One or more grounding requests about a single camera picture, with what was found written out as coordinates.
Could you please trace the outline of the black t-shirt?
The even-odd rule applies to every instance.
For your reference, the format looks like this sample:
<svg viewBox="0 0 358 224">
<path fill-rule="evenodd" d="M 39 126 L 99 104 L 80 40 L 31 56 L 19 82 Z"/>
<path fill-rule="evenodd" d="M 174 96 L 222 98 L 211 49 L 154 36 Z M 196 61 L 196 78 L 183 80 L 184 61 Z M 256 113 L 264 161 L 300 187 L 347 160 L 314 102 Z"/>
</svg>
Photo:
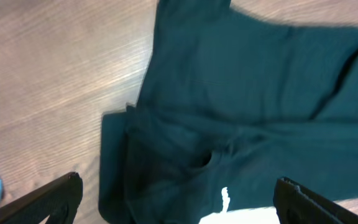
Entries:
<svg viewBox="0 0 358 224">
<path fill-rule="evenodd" d="M 229 1 L 157 5 L 135 106 L 102 121 L 109 223 L 270 207 L 280 177 L 358 198 L 358 28 L 259 21 Z"/>
</svg>

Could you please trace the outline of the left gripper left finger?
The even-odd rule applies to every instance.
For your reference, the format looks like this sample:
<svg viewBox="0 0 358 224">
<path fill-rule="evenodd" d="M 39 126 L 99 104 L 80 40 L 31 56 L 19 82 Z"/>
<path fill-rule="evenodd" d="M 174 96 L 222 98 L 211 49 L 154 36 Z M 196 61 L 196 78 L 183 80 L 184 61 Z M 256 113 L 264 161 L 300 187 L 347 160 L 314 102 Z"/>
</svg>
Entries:
<svg viewBox="0 0 358 224">
<path fill-rule="evenodd" d="M 69 172 L 0 208 L 0 224 L 72 224 L 83 198 L 83 181 Z"/>
</svg>

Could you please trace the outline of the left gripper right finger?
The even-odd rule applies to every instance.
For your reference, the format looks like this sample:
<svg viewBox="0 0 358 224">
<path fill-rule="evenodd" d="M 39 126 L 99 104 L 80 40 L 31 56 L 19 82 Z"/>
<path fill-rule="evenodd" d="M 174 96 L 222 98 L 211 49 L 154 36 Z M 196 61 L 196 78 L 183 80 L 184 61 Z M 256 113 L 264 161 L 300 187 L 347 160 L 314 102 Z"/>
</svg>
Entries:
<svg viewBox="0 0 358 224">
<path fill-rule="evenodd" d="M 273 204 L 280 224 L 358 224 L 358 215 L 288 177 L 276 181 Z"/>
</svg>

